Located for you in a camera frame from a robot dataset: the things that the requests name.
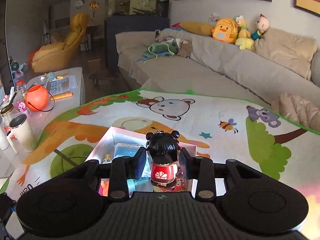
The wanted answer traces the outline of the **yellow duck plush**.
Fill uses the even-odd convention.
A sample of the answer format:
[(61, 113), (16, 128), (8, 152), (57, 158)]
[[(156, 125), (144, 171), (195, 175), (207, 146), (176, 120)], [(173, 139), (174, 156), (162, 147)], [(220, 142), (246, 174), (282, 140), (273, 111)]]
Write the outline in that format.
[(240, 50), (250, 50), (253, 51), (254, 41), (251, 38), (251, 32), (247, 29), (247, 23), (242, 15), (235, 18), (235, 26), (238, 29), (238, 38), (235, 41), (235, 45), (239, 47)]

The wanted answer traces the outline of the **boy doll plush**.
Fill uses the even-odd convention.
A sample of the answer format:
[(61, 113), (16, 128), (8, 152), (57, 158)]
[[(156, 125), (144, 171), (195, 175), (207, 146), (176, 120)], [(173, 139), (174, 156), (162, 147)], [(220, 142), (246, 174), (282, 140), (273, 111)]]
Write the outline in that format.
[(251, 34), (251, 39), (254, 41), (260, 39), (262, 35), (268, 31), (270, 23), (263, 14), (260, 14), (257, 22), (255, 23), (255, 27), (256, 30)]

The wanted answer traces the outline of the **blue wipes package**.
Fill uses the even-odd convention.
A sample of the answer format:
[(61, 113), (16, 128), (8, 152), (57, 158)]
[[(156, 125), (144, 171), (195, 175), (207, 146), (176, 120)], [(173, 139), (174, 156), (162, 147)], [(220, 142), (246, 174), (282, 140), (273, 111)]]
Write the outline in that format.
[[(125, 143), (117, 143), (115, 145), (115, 151), (113, 158), (120, 158), (120, 157), (134, 157), (135, 154), (138, 152), (138, 150), (144, 147), (144, 145), (141, 144), (125, 144)], [(143, 168), (143, 172), (141, 177), (142, 178), (149, 178), (150, 176), (150, 165), (147, 158), (147, 154), (144, 153), (143, 157), (145, 159), (145, 164)]]

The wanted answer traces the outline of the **orange pumpkin bucket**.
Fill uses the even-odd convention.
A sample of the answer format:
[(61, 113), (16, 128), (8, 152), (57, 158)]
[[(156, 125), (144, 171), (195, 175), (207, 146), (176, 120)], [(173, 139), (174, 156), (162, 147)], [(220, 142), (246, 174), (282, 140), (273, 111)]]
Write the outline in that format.
[[(53, 105), (51, 108), (46, 109), (50, 99), (53, 99)], [(49, 112), (55, 106), (55, 99), (52, 94), (48, 92), (42, 85), (35, 85), (30, 87), (25, 96), (26, 106), (34, 112)]]

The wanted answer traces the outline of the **paper card sheet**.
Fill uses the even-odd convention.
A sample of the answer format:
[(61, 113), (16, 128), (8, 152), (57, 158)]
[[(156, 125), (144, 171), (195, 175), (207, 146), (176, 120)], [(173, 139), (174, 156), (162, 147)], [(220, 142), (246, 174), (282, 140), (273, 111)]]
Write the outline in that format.
[(45, 85), (45, 88), (52, 96), (69, 92), (77, 87), (78, 85), (74, 75), (66, 76), (63, 79), (47, 81)]

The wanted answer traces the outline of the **beige sofa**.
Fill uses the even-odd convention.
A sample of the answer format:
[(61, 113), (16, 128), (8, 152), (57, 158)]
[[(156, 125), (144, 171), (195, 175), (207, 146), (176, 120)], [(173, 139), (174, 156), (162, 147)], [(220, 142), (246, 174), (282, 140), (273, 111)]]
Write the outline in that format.
[(164, 29), (161, 37), (191, 41), (190, 57), (161, 56), (148, 62), (142, 57), (155, 42), (153, 31), (116, 35), (118, 67), (133, 89), (247, 99), (262, 106), (284, 93), (299, 95), (319, 106), (319, 87), (298, 74), (249, 50), (208, 36)]

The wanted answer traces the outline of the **beige cushion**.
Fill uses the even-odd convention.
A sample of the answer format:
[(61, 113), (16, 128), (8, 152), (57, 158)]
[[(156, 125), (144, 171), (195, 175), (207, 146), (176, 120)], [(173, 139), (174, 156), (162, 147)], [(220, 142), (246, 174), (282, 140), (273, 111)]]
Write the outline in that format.
[(311, 79), (311, 61), (317, 51), (317, 41), (286, 31), (270, 28), (254, 42), (254, 51), (300, 75)]

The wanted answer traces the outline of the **colourful cartoon play mat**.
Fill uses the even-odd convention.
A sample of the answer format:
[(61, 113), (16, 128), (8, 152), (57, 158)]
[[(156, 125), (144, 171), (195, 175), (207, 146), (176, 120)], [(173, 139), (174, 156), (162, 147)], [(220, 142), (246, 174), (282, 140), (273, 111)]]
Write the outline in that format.
[(38, 148), (1, 154), (1, 191), (17, 199), (89, 155), (103, 159), (114, 150), (95, 149), (110, 127), (146, 135), (177, 130), (197, 155), (222, 163), (237, 159), (300, 191), (309, 204), (301, 232), (319, 239), (319, 129), (292, 121), (248, 100), (135, 90), (84, 105), (61, 99), (29, 122)]

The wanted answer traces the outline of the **yellow long pillow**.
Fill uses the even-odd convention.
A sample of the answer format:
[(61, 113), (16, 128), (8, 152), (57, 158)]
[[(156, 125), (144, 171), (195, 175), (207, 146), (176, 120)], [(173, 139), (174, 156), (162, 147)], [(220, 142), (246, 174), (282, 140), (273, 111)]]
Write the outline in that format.
[(202, 35), (202, 36), (211, 36), (213, 25), (203, 22), (181, 22), (180, 27), (190, 33)]

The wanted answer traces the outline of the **yellow duck plush backpack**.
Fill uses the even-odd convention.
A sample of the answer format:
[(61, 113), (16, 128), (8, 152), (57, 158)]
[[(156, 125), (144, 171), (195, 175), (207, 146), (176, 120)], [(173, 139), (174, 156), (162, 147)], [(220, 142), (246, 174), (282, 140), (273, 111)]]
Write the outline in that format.
[(238, 38), (238, 28), (235, 20), (231, 18), (222, 18), (217, 21), (214, 28), (211, 29), (212, 37), (215, 40), (235, 44)]

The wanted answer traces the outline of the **red dress doll figurine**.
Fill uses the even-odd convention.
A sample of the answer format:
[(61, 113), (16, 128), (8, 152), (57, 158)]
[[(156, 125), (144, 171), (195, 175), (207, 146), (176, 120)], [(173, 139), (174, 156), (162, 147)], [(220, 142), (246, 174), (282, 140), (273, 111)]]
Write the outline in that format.
[(156, 186), (166, 187), (176, 180), (178, 173), (178, 144), (180, 133), (158, 131), (146, 134), (146, 151), (151, 157), (151, 181)]

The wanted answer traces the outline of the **cream steel mug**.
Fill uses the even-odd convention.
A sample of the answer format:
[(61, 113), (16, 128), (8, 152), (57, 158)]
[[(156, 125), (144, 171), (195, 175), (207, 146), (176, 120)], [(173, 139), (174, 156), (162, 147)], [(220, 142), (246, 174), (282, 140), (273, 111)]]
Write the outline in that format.
[(7, 133), (8, 142), (13, 147), (14, 151), (17, 152), (15, 146), (12, 144), (11, 137), (14, 136), (25, 152), (31, 153), (36, 148), (36, 141), (32, 129), (28, 123), (27, 115), (24, 113), (15, 116), (9, 123), (9, 132)]

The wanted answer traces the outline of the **glass jar red label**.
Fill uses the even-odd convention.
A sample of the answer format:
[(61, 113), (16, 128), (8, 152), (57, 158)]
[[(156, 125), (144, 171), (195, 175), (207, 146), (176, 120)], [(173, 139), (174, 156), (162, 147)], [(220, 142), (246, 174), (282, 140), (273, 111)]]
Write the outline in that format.
[(10, 131), (10, 122), (18, 114), (12, 103), (6, 104), (1, 109), (2, 126), (4, 130), (8, 133)]

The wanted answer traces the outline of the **brown plush toy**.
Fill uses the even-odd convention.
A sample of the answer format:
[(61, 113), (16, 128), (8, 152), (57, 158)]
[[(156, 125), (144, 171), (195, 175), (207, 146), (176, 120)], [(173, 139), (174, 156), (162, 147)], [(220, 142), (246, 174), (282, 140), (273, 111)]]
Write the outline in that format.
[(177, 55), (183, 58), (188, 58), (190, 57), (191, 52), (192, 52), (191, 40), (180, 40), (179, 50)]

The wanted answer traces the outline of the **grey neck pillow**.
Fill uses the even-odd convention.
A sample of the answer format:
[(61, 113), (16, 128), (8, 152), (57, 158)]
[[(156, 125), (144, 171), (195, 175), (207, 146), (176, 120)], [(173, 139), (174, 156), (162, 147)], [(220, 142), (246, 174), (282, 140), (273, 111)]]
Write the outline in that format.
[(311, 80), (320, 87), (320, 51), (318, 50), (311, 61)]

